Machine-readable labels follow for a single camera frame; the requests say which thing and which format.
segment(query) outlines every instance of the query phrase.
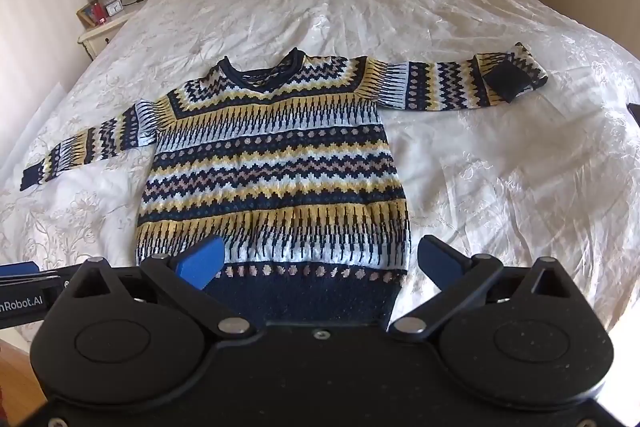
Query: bed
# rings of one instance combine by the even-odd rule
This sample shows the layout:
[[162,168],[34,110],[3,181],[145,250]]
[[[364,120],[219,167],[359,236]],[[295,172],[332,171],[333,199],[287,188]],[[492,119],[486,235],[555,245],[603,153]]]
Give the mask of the bed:
[[[629,340],[640,325],[632,320],[640,128],[625,105],[640,101],[640,62],[537,0],[149,0],[54,111],[20,168],[136,100],[202,76],[224,55],[241,69],[274,65],[296,46],[390,62],[458,60],[517,41],[549,73],[543,89],[491,110],[383,113],[414,247],[432,233],[506,264],[558,257],[620,338],[622,380],[609,384],[605,405],[631,425],[640,403],[620,364],[637,358]],[[150,148],[130,150],[25,192],[17,169],[0,193],[0,263],[49,269],[103,255],[113,266],[132,264],[151,158]],[[394,316],[434,291],[412,263]],[[20,332],[30,338],[34,329]]]

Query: wooden floor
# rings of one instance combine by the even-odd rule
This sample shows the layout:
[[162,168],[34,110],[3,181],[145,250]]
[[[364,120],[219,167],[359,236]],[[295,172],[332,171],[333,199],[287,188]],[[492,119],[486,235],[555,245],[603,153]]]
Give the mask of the wooden floor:
[[27,354],[3,341],[0,341],[0,387],[2,407],[11,426],[18,425],[45,402]]

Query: patterned sweater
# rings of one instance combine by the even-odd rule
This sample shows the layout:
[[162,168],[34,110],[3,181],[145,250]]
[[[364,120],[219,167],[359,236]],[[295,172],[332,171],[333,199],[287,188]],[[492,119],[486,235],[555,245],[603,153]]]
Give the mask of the patterned sweater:
[[212,233],[225,267],[206,288],[248,317],[372,319],[408,267],[407,205],[379,107],[498,105],[546,83],[522,44],[461,62],[309,57],[241,72],[228,58],[157,102],[56,146],[21,189],[155,144],[136,258]]

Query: metal bolt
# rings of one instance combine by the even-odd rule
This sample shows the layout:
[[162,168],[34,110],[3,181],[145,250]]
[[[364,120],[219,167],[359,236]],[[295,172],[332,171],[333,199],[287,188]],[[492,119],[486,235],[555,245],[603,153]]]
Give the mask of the metal bolt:
[[327,330],[316,330],[314,331],[314,338],[316,341],[327,341],[331,333]]
[[230,335],[242,335],[249,331],[251,324],[242,317],[229,317],[218,323],[218,329]]
[[394,322],[394,328],[401,333],[422,333],[427,324],[417,317],[402,317]]

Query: sweater sleeve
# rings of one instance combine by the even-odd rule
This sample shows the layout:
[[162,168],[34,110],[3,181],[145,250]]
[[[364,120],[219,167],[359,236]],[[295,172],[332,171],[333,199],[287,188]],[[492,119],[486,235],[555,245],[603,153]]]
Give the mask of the sweater sleeve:
[[60,172],[104,160],[135,147],[154,144],[173,113],[167,96],[157,102],[140,100],[121,115],[67,138],[53,147],[44,160],[22,173],[20,190],[57,178]]
[[546,71],[518,42],[505,53],[459,62],[388,64],[366,57],[356,93],[392,109],[473,109],[511,103],[546,81]]

